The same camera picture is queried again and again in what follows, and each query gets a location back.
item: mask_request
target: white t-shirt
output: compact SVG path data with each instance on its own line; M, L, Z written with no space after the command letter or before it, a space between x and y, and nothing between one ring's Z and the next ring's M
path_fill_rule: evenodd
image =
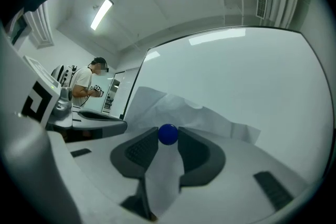
M86 90L89 90L92 79L92 71L90 68L83 67L79 69L72 77L70 88L73 89L75 85L83 86ZM72 97L72 104L81 106L84 104L88 97Z

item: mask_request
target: man in white t-shirt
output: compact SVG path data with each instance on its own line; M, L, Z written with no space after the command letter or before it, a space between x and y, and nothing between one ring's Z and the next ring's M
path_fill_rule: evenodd
M101 97L101 92L89 90L89 88L92 74L101 75L105 72L108 72L108 66L102 57L96 57L89 66L78 69L70 83L72 89L72 104L83 106L89 97Z

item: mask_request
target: white ceiling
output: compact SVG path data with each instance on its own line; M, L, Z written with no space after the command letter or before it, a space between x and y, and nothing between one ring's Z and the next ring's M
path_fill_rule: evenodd
M104 0L58 0L58 29L94 55L117 67L120 54L168 33L191 34L241 24L242 0L112 0L96 31L90 28ZM256 24L257 0L244 0L245 24Z

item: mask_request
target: white machine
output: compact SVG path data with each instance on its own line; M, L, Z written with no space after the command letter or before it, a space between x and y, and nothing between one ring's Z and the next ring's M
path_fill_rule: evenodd
M3 74L4 85L10 86L3 96L15 98L1 99L0 153L29 202L51 223L155 220L155 193L147 192L144 175L162 147L158 126L124 133L126 122L75 106L66 117L58 117L52 111L62 106L57 104L60 97L62 109L69 109L59 83L34 59L22 60L3 31L1 43L1 70L14 67L11 77ZM60 134L45 130L47 123L63 129L103 129L102 139L65 144ZM172 190L178 197L157 223L285 221L322 181L307 186L297 173L254 145L177 127L175 146L184 173ZM107 137L112 130L121 135Z

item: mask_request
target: ball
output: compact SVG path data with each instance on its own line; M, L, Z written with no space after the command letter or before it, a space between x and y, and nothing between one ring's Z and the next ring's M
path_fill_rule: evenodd
M177 141L179 131L172 124L164 124L159 128L157 135L162 144L172 145Z

